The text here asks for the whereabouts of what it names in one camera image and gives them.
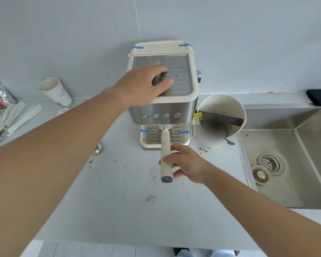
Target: kitchen sink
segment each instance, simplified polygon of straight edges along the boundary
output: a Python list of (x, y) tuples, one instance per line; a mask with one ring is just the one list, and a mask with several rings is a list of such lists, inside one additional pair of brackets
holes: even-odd
[(271, 171), (268, 183), (256, 185), (258, 192), (289, 208), (321, 209), (321, 108), (244, 107), (247, 121), (239, 146), (250, 166), (260, 162)]

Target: countertop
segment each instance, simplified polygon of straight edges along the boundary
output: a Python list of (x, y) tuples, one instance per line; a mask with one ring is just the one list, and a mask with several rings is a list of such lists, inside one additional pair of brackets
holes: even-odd
[[(200, 95), (198, 105), (209, 95)], [(243, 104), (308, 103), (303, 93), (234, 94)], [(77, 105), (85, 98), (74, 99)], [(44, 109), (4, 143), (56, 116), (61, 107), (49, 99), (24, 100)], [(36, 235), (63, 240), (193, 248), (259, 249), (242, 226), (203, 185), (187, 178), (160, 181), (160, 151), (144, 151), (140, 127), (124, 112), (102, 138), (59, 206)], [(210, 149), (191, 136), (190, 147), (246, 185), (238, 146)], [(295, 210), (321, 223), (321, 210)]]

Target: drip tray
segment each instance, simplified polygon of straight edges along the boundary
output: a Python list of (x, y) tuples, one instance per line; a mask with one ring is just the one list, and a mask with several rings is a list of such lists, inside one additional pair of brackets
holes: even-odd
[[(142, 129), (150, 132), (140, 133), (140, 144), (144, 150), (160, 150), (161, 149), (161, 135), (162, 131), (158, 128), (158, 125), (143, 125)], [(188, 145), (190, 142), (189, 133), (181, 133), (183, 131), (189, 131), (187, 124), (174, 124), (169, 130), (170, 143), (180, 143)]]

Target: espresso machine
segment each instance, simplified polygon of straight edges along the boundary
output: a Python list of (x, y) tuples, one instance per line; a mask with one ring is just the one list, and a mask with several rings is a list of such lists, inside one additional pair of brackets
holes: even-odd
[(130, 107), (135, 124), (141, 125), (140, 144), (145, 150), (161, 150), (160, 177), (163, 183), (173, 181), (172, 165), (163, 162), (171, 154), (170, 144), (190, 142), (189, 126), (199, 95), (201, 72), (196, 71), (192, 46), (188, 42), (165, 40), (135, 44), (129, 53), (127, 71), (137, 66), (160, 61), (166, 73), (156, 76), (152, 85), (173, 79), (173, 85), (146, 106)]

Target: sink drain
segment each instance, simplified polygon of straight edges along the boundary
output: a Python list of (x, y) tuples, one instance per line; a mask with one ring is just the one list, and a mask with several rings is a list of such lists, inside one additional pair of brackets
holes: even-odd
[(258, 164), (265, 167), (271, 175), (280, 175), (285, 170), (281, 157), (270, 151), (264, 151), (258, 155)]

